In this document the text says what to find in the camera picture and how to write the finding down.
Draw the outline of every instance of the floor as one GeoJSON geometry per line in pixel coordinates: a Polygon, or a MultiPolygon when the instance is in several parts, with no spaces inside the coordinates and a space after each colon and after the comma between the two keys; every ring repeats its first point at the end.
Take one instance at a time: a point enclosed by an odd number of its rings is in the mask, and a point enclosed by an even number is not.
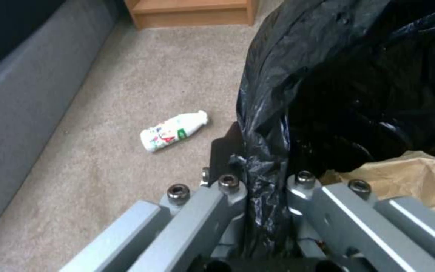
{"type": "Polygon", "coordinates": [[[136,31],[115,27],[33,170],[0,218],[0,271],[54,271],[137,200],[176,182],[197,188],[211,141],[236,120],[247,48],[281,0],[261,0],[254,26],[136,31]],[[205,110],[210,124],[155,154],[144,128],[205,110]]]}

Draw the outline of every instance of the black garbage bag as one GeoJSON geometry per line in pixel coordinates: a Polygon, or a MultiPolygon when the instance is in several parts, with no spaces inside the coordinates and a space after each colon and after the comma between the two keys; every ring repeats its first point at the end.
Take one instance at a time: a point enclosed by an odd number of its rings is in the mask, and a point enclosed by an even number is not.
{"type": "Polygon", "coordinates": [[[286,255],[289,174],[435,156],[435,1],[285,0],[250,45],[236,108],[245,255],[286,255]]]}

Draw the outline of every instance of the bottle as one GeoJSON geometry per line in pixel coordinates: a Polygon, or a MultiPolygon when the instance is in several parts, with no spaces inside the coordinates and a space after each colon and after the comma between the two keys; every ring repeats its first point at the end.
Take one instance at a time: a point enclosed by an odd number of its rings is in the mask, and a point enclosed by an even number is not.
{"type": "Polygon", "coordinates": [[[147,151],[155,152],[191,136],[207,122],[207,113],[202,110],[195,113],[179,114],[155,127],[144,129],[140,133],[140,140],[147,151]]]}

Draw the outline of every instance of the sofa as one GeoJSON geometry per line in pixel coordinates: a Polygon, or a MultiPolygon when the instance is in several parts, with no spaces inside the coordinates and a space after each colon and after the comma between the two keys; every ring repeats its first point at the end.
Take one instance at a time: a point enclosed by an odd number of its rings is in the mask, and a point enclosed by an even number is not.
{"type": "MultiPolygon", "coordinates": [[[[32,22],[34,31],[20,36],[21,42],[0,57],[0,215],[52,136],[120,14],[115,0],[60,2],[37,26],[32,22]]],[[[27,10],[28,15],[40,11],[27,10]]],[[[24,18],[12,23],[27,23],[24,18]]]]}

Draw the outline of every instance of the brown paper bag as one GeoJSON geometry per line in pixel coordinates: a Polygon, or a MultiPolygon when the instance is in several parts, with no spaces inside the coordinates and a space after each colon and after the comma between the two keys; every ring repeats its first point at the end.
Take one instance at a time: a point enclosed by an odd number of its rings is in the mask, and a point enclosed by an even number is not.
{"type": "Polygon", "coordinates": [[[412,196],[435,211],[435,157],[422,151],[407,151],[402,156],[369,162],[348,173],[328,170],[320,178],[323,185],[362,179],[378,199],[412,196]]]}

